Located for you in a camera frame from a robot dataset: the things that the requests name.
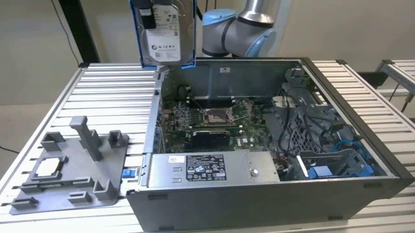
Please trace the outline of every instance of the white wall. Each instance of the white wall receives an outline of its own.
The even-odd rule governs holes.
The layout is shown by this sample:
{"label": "white wall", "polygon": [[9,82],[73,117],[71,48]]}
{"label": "white wall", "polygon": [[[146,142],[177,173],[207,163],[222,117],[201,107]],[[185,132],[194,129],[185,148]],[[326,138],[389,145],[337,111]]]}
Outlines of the white wall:
{"label": "white wall", "polygon": [[[82,3],[102,61],[138,62],[129,1]],[[245,3],[218,0],[218,7],[241,11]],[[54,102],[77,65],[51,2],[0,4],[0,104]],[[199,6],[205,11],[205,0]],[[374,70],[382,59],[415,59],[414,9],[415,0],[293,0],[278,56],[345,59],[358,70]]]}
{"label": "white wall", "polygon": [[280,56],[345,59],[373,71],[415,59],[414,0],[293,0]]}
{"label": "white wall", "polygon": [[75,71],[50,0],[0,0],[0,104],[54,102]]}

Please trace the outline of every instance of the metal case panel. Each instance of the metal case panel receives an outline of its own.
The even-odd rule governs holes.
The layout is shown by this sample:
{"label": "metal case panel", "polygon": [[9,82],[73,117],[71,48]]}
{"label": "metal case panel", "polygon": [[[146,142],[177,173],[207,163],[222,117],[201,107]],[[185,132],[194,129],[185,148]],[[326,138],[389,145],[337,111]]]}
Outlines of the metal case panel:
{"label": "metal case panel", "polygon": [[[198,169],[194,164],[189,164],[189,159],[198,156],[219,155],[223,156],[223,162],[219,161],[218,170],[225,169],[226,180],[211,180],[215,169],[210,163],[199,164],[202,172],[191,172]],[[173,187],[198,187],[219,185],[251,185],[260,183],[280,182],[276,165],[269,152],[202,152],[202,153],[178,153],[178,154],[154,154],[150,165],[150,188],[173,188]],[[205,174],[203,180],[198,181],[198,176]]]}
{"label": "metal case panel", "polygon": [[321,181],[134,192],[127,199],[147,232],[179,231],[349,219],[394,185]]}

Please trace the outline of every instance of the blue cable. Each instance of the blue cable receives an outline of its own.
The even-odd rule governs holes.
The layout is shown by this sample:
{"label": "blue cable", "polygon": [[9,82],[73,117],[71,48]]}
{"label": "blue cable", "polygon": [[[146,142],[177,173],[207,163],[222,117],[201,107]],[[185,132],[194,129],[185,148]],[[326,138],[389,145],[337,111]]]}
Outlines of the blue cable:
{"label": "blue cable", "polygon": [[360,142],[356,142],[356,141],[353,141],[353,140],[350,140],[350,139],[342,140],[341,142],[338,142],[338,143],[336,144],[334,148],[332,149],[332,152],[336,152],[337,149],[338,149],[338,147],[340,147],[344,143],[346,143],[346,142],[352,142],[353,144],[356,144],[356,145],[361,148],[361,150],[362,150],[364,153],[365,153],[365,160],[368,160],[368,159],[369,159],[369,153],[368,153],[366,148],[361,145]]}

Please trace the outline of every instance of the power supply label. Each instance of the power supply label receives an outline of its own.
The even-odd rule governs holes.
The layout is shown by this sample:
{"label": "power supply label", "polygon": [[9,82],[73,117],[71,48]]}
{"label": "power supply label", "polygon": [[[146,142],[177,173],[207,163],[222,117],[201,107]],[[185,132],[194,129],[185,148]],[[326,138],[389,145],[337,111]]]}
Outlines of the power supply label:
{"label": "power supply label", "polygon": [[226,181],[223,154],[189,155],[186,157],[186,179],[189,181]]}

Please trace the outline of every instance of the blue clip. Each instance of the blue clip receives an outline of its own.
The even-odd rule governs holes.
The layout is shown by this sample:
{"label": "blue clip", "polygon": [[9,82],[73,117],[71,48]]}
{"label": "blue clip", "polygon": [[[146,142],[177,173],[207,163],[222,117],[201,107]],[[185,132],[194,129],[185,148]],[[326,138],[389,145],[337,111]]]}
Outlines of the blue clip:
{"label": "blue clip", "polygon": [[125,169],[122,177],[123,177],[123,179],[137,177],[137,170],[135,169]]}

